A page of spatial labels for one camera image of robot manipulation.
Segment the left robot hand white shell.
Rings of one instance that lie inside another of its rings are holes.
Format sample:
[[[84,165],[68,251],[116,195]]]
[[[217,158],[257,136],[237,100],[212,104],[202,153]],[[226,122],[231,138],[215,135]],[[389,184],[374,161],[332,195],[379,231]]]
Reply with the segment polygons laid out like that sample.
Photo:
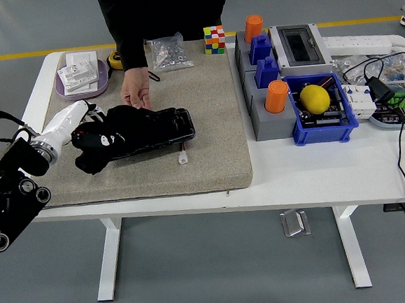
[[[59,111],[48,123],[38,138],[53,148],[60,148],[71,140],[71,133],[85,119],[85,116],[101,122],[106,114],[96,104],[85,100],[76,101]]]

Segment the person's right hand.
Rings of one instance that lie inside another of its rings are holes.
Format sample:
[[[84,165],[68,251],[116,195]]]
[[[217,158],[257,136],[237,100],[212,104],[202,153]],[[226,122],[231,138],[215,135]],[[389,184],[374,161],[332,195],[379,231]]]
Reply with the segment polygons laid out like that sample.
[[[128,69],[124,75],[120,91],[120,98],[124,105],[137,109],[151,109],[148,68]]]

